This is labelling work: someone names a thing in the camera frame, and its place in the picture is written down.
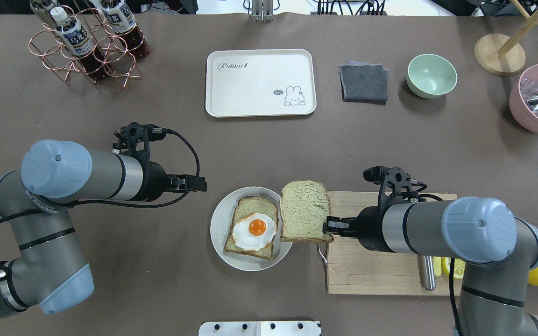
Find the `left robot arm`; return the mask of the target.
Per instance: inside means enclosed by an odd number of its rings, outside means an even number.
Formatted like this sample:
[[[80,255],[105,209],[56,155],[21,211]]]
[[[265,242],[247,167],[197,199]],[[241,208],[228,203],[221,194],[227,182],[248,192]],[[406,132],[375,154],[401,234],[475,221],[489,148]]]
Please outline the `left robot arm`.
[[[9,223],[21,255],[0,261],[0,319],[38,306],[53,315],[87,300],[94,281],[69,209],[100,203],[151,207],[173,187],[156,164],[162,185],[153,193],[148,168],[135,156],[87,149],[76,142],[41,140],[21,168],[0,177],[0,224]]]

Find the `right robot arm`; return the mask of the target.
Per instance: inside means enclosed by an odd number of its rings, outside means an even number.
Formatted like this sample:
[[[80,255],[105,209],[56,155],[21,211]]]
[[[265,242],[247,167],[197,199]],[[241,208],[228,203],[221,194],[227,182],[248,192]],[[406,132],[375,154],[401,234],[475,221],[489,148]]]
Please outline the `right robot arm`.
[[[538,336],[538,315],[524,309],[538,229],[498,199],[382,196],[357,217],[327,217],[323,229],[372,251],[465,261],[460,298],[452,301],[456,336]]]

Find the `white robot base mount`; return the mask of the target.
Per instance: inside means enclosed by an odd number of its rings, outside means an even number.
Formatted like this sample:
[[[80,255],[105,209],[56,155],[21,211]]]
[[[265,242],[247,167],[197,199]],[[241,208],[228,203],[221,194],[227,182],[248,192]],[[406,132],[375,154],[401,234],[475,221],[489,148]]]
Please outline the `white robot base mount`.
[[[320,336],[318,321],[232,321],[204,322],[199,336]]]

